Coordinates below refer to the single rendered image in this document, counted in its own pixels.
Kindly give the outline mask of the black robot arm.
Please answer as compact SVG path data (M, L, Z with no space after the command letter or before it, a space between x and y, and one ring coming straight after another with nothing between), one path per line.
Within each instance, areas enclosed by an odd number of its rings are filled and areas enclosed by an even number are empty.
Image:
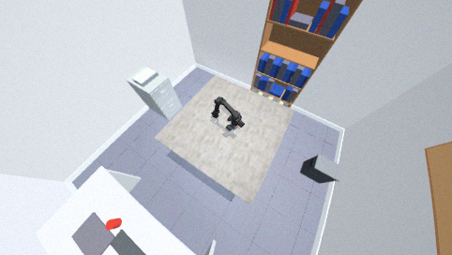
M213 114L214 118L218 118L218 114L220 113L219 110L219 105L223 105L230 113L232 116L228 117L228 121L232 121L234 123L236 123L238 126L242 127L245 125L245 123L241 120L242 116L240 114L240 112L234 110L230 104L226 101L226 99L224 99L223 97L218 97L214 100L215 105L215 110L212 111L211 113Z

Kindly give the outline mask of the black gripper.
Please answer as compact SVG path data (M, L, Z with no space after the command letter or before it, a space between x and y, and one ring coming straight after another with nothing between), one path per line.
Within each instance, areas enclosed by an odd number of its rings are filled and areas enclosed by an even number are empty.
M231 131L235 126L237 126L237 124L234 123L233 120L232 120L231 124L228 125L226 128L229 129L229 130Z

